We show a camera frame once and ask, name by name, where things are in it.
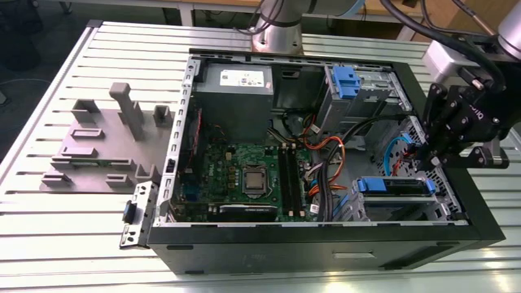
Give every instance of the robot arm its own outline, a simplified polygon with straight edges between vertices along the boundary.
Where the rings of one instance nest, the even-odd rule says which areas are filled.
[[[252,36],[257,52],[300,54],[302,14],[345,15],[356,13],[362,4],[364,0],[264,0],[256,26],[241,33]]]
[[[421,115],[426,141],[413,150],[417,168],[508,168],[500,140],[521,120],[521,2],[501,23],[500,36],[489,38],[442,35],[414,22],[390,0],[381,2],[406,26],[433,39],[424,61],[436,81],[446,82],[452,74],[464,81],[430,85]],[[462,156],[474,143],[482,145]]]

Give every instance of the wire bundle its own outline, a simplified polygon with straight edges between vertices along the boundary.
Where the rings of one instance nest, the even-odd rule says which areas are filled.
[[[253,26],[254,15],[257,14],[258,9],[261,9],[261,6],[262,6],[262,4],[264,4],[264,1],[265,1],[265,0],[261,0],[261,2],[258,3],[258,5],[257,5],[257,7],[256,7],[256,9],[254,9],[254,11],[253,11],[253,15],[252,15],[250,21],[249,21],[249,23],[248,23],[248,27],[252,27],[252,26]],[[274,14],[274,17],[272,18],[270,16],[272,16],[272,14],[273,14],[273,12],[274,12],[274,8],[277,7],[278,3],[280,3],[278,11],[277,11],[277,13]],[[233,30],[236,30],[236,32],[238,32],[238,33],[241,33],[241,34],[244,34],[244,35],[249,35],[249,36],[258,35],[261,32],[264,32],[264,31],[268,29],[268,27],[270,26],[270,23],[273,22],[273,20],[277,19],[278,15],[280,15],[280,13],[281,13],[281,11],[282,11],[282,6],[284,6],[284,0],[277,0],[277,2],[276,2],[274,5],[273,5],[273,8],[270,9],[269,16],[268,16],[268,19],[269,19],[270,21],[266,21],[266,22],[264,23],[262,27],[260,27],[254,32],[244,32],[244,31],[238,30],[236,27],[233,28]]]
[[[390,173],[390,176],[397,176],[398,175],[398,168],[400,168],[400,164],[401,164],[401,161],[402,161],[402,158],[410,156],[412,154],[409,154],[408,152],[405,152],[402,154],[402,156],[398,158],[397,162],[394,163],[394,165],[392,166],[392,173]]]
[[[328,143],[329,143],[330,141],[334,140],[334,141],[338,142],[338,148],[341,149],[340,152],[341,152],[341,154],[342,154],[342,160],[340,161],[338,168],[336,169],[334,175],[333,175],[333,177],[332,177],[330,180],[329,180],[329,183],[332,183],[332,182],[336,180],[336,178],[338,178],[340,172],[342,171],[342,168],[344,168],[345,147],[344,147],[342,140],[341,140],[341,138],[340,138],[338,136],[326,137],[326,138],[325,138],[318,144],[316,144],[316,145],[310,145],[310,144],[308,143],[306,134],[308,134],[308,131],[309,131],[309,129],[310,129],[310,126],[314,124],[314,119],[316,119],[316,116],[313,116],[313,119],[310,120],[310,124],[309,124],[309,126],[306,127],[306,129],[304,130],[304,133],[302,133],[302,135],[304,135],[304,138],[302,138],[302,140],[304,140],[304,145],[305,145],[306,148],[310,149],[310,150],[320,150],[320,149],[322,149],[322,148],[328,145]]]
[[[385,115],[365,119],[358,122],[342,135],[342,146],[345,143],[353,138],[353,136],[362,130],[368,125],[372,125],[374,122],[380,120],[404,120],[406,118],[405,114],[397,115]],[[330,197],[330,188],[328,182],[328,165],[332,161],[337,148],[332,148],[328,154],[328,158],[322,163],[321,169],[318,171],[318,194],[320,194],[320,207],[318,207],[318,217],[317,220],[321,221],[332,221],[332,211],[333,211],[333,201]]]
[[[430,29],[429,27],[422,26],[420,23],[417,23],[410,17],[405,15],[397,9],[394,4],[390,2],[390,0],[380,0],[382,3],[382,6],[386,8],[389,13],[393,15],[393,17],[397,18],[397,20],[408,26],[413,31],[416,31],[418,34],[425,35],[428,38],[437,41],[444,46],[449,47],[450,49],[456,50],[458,53],[466,56],[469,60],[474,61],[482,69],[488,72],[492,80],[490,84],[490,92],[492,93],[500,93],[505,90],[505,76],[494,64],[489,60],[489,58],[469,44],[466,44],[465,41],[460,41],[448,35],[444,35],[440,31]]]
[[[460,35],[477,35],[480,37],[488,37],[486,34],[481,34],[478,32],[470,32],[470,31],[461,31],[458,29],[446,29],[444,27],[436,26],[436,24],[430,20],[430,16],[426,9],[426,0],[421,0],[421,14],[424,15],[425,23],[432,28],[436,29],[438,32],[445,32],[448,34],[460,34]]]
[[[278,132],[278,130],[276,130],[273,127],[268,127],[268,133],[270,134],[270,136],[273,136],[276,140],[278,140],[280,143],[285,143],[290,145],[292,142],[294,141],[292,139],[285,138]]]
[[[332,190],[346,190],[348,189],[348,187],[341,186],[341,185],[336,185],[336,184],[329,185],[329,188]],[[318,185],[314,185],[309,190],[309,196],[313,197],[317,193],[318,193]]]

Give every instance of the desk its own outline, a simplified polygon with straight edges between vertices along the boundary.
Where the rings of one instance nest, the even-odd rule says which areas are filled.
[[[176,111],[188,49],[250,49],[228,29],[104,23],[88,27],[0,165],[0,288],[64,292],[520,292],[521,142],[501,142],[506,170],[470,170],[506,240],[406,272],[174,275],[152,250],[118,250],[125,194],[39,191],[73,121],[76,99],[117,109],[108,95],[128,82],[141,108]],[[406,62],[424,90],[425,43],[304,35],[304,53]]]

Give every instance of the blue cable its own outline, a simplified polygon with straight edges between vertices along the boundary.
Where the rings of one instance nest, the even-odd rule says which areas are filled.
[[[388,145],[388,148],[385,149],[385,153],[384,153],[384,172],[385,172],[385,176],[390,176],[390,171],[389,171],[389,158],[390,158],[390,151],[392,151],[392,147],[394,145],[394,143],[398,141],[398,140],[402,140],[404,142],[406,142],[408,144],[412,143],[405,137],[396,137],[389,145]]]

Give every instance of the metal bracket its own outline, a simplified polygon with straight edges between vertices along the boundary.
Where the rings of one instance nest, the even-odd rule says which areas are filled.
[[[506,169],[509,158],[504,149],[497,146],[492,151],[486,146],[478,146],[472,149],[468,157],[461,157],[458,154],[448,155],[441,161],[445,167]]]
[[[500,139],[496,137],[492,141],[485,142],[482,144],[484,148],[486,148],[490,152],[493,164],[501,165],[502,158],[501,158],[501,146],[500,146]]]
[[[126,202],[122,212],[125,225],[121,234],[120,249],[149,249],[146,241],[153,222],[157,194],[158,187],[152,181],[136,185],[132,199]]]

